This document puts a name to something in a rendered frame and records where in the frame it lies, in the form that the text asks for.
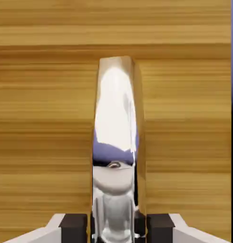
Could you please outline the curved shiny metal handle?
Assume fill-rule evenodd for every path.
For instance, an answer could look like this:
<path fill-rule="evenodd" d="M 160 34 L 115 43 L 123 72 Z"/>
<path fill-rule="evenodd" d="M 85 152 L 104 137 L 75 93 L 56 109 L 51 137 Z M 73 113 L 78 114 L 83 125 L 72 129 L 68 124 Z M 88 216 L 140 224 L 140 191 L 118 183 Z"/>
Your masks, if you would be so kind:
<path fill-rule="evenodd" d="M 94 243 L 146 243 L 143 91 L 129 56 L 99 61 L 91 215 Z"/>

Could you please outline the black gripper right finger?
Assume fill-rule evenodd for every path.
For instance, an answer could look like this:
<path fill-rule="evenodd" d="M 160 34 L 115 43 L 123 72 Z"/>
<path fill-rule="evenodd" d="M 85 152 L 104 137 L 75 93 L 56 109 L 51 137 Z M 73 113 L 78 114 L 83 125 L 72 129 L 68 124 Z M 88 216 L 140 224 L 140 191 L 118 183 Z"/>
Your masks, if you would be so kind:
<path fill-rule="evenodd" d="M 146 243 L 230 243 L 189 227 L 180 214 L 148 214 Z"/>

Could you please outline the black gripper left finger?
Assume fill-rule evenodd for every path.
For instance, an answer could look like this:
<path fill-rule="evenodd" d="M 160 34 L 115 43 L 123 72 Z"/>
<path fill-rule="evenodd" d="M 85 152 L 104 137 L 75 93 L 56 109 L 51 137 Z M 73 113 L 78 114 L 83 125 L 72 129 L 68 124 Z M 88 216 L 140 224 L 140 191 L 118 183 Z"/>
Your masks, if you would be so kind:
<path fill-rule="evenodd" d="M 45 227 L 3 243 L 87 243 L 87 215 L 54 214 Z"/>

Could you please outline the light wood cabinet door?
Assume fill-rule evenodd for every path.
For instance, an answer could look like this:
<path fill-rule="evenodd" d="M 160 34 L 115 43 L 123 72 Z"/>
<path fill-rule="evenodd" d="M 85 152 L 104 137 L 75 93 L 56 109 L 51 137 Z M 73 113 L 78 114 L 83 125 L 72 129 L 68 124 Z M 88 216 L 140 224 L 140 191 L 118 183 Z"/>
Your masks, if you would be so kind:
<path fill-rule="evenodd" d="M 141 69 L 146 211 L 231 240 L 230 45 L 0 47 L 0 243 L 90 210 L 98 60 Z"/>

